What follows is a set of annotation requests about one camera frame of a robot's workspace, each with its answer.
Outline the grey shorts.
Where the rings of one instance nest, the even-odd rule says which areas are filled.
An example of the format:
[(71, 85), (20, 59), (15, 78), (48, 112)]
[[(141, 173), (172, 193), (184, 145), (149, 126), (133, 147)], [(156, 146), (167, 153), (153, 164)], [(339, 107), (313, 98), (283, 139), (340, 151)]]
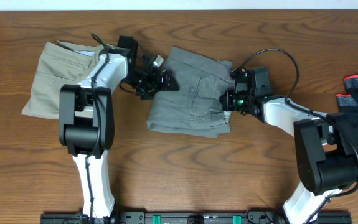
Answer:
[(150, 131), (207, 138), (230, 132), (231, 113), (222, 109), (219, 97), (234, 86), (229, 76), (232, 61), (172, 47), (164, 68), (172, 73), (179, 90), (155, 94), (147, 120)]

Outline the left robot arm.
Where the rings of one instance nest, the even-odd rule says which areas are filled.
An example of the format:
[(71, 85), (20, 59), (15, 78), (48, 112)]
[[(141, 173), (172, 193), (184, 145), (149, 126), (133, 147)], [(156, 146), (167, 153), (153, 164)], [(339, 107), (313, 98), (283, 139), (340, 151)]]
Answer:
[(129, 83), (148, 100), (159, 91), (177, 91), (175, 79), (162, 68), (164, 59), (143, 57), (118, 49), (100, 54), (95, 68), (76, 85), (64, 85), (59, 99), (59, 140), (68, 149), (80, 175), (83, 210), (62, 223), (118, 223), (108, 174), (108, 152), (115, 135), (112, 94)]

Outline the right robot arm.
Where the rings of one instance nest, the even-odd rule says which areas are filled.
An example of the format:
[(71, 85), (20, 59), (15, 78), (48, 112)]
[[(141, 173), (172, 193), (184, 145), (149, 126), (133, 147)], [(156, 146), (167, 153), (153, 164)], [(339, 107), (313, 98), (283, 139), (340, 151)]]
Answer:
[(275, 214), (273, 223), (312, 223), (332, 198), (358, 189), (358, 148), (342, 113), (315, 112), (288, 97), (228, 90), (220, 98), (225, 111), (250, 114), (294, 137), (300, 183)]

